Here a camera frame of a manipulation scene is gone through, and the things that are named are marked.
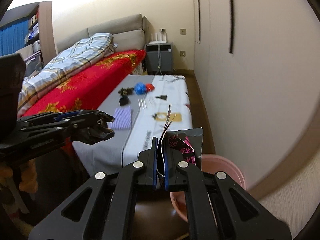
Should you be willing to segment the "left hand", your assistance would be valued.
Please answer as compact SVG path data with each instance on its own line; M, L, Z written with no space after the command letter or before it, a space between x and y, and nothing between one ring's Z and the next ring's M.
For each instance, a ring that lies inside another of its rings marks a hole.
M36 159L32 159L25 164L20 165L21 179L19 189L22 192L35 194L39 188L37 182ZM12 178L14 172L12 168L1 163L1 185L5 184L5 180Z

